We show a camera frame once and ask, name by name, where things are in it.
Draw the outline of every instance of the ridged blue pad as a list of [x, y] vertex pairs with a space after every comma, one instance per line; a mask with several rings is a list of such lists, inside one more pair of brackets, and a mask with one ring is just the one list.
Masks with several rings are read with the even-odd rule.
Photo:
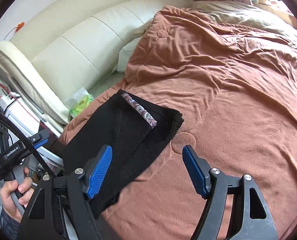
[[112, 148], [108, 146], [103, 153], [100, 161], [95, 166], [90, 178], [87, 196], [92, 199], [95, 194], [98, 194], [102, 186], [104, 177], [112, 161]]
[[196, 161], [192, 157], [192, 154], [187, 146], [183, 148], [182, 158], [196, 193], [201, 195], [203, 198], [206, 198], [208, 195], [206, 189], [206, 179], [200, 171]]

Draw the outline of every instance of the blue gripper pad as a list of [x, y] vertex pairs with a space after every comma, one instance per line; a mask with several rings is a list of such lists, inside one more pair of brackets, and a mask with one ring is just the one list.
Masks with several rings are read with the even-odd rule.
[[86, 173], [87, 196], [92, 199], [98, 194], [102, 186], [104, 177], [112, 161], [112, 147], [104, 145], [91, 167]]
[[209, 164], [206, 160], [196, 155], [191, 145], [183, 147], [182, 158], [196, 193], [207, 199], [211, 186], [208, 174], [210, 170]]

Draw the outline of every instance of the orange object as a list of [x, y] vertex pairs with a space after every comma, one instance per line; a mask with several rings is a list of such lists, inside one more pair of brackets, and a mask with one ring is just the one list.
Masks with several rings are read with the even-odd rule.
[[15, 32], [17, 33], [22, 27], [24, 26], [24, 22], [21, 22], [17, 25], [17, 28], [15, 29]]

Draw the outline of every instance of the brown blanket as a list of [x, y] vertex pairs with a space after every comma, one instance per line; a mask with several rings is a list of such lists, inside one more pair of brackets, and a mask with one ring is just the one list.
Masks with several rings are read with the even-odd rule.
[[[68, 143], [118, 89], [177, 109], [185, 120], [154, 163], [102, 213], [121, 239], [190, 238], [205, 201], [183, 164], [186, 144], [228, 175], [251, 174], [279, 237], [288, 235], [297, 223], [296, 44], [164, 7], [135, 49], [126, 78], [72, 120], [62, 141]], [[229, 197], [219, 239], [231, 206]]]

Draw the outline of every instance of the sleeve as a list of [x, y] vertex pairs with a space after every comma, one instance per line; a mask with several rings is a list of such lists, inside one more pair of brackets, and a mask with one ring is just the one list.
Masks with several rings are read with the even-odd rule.
[[16, 240], [17, 233], [20, 229], [20, 223], [12, 219], [2, 208], [1, 211], [1, 228], [3, 233], [9, 238], [10, 240]]

